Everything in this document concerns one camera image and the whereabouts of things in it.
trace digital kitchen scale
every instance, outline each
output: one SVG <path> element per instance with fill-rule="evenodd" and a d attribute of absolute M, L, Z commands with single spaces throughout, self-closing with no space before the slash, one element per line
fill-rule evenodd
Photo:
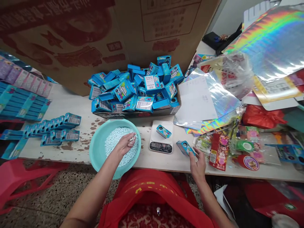
<path fill-rule="evenodd" d="M 168 131 L 172 133 L 170 138 L 162 137 L 157 131 L 156 128 L 158 125 L 162 125 Z M 151 137 L 150 137 L 150 150 L 170 154 L 172 153 L 173 148 L 173 123 L 169 121 L 160 121 L 154 120 L 152 124 Z"/>

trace hand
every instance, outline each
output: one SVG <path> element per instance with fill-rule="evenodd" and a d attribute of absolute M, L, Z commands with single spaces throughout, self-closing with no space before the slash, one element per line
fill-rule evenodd
<path fill-rule="evenodd" d="M 122 136 L 117 145 L 115 146 L 114 151 L 116 151 L 117 153 L 119 153 L 119 155 L 123 157 L 134 146 L 136 140 L 135 135 L 136 133 L 132 132 Z"/>
<path fill-rule="evenodd" d="M 190 170 L 196 184 L 198 184 L 199 182 L 206 181 L 205 179 L 206 159 L 205 159 L 205 154 L 202 151 L 196 149 L 195 147 L 194 150 L 198 154 L 197 156 L 198 161 L 197 162 L 195 161 L 195 157 L 193 153 L 189 153 Z"/>

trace terrazzo floor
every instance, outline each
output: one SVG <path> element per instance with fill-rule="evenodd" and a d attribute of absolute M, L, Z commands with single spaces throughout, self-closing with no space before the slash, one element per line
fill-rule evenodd
<path fill-rule="evenodd" d="M 70 164 L 68 169 L 57 174 L 53 180 L 54 184 L 50 188 L 10 202 L 15 207 L 9 213 L 0 215 L 0 227 L 59 227 L 77 198 L 95 175 L 96 171 L 90 165 Z M 186 174 L 186 177 L 199 208 L 203 210 L 192 175 Z M 104 204 L 112 201 L 119 181 L 112 181 Z"/>

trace scale display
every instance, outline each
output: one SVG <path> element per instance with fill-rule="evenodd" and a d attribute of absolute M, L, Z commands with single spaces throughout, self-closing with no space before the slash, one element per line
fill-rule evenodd
<path fill-rule="evenodd" d="M 172 146 L 170 144 L 165 144 L 160 142 L 151 142 L 150 149 L 166 154 L 172 153 Z"/>

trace woman's left hand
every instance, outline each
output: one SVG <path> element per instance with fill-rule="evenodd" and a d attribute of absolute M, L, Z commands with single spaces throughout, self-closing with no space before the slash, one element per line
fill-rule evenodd
<path fill-rule="evenodd" d="M 129 150 L 134 146 L 135 140 L 136 140 L 136 133 L 132 132 L 127 135 L 124 135 L 121 137 L 119 142 L 117 143 L 116 147 L 114 148 L 114 151 L 117 152 L 119 155 L 124 156 L 126 153 L 129 152 Z"/>

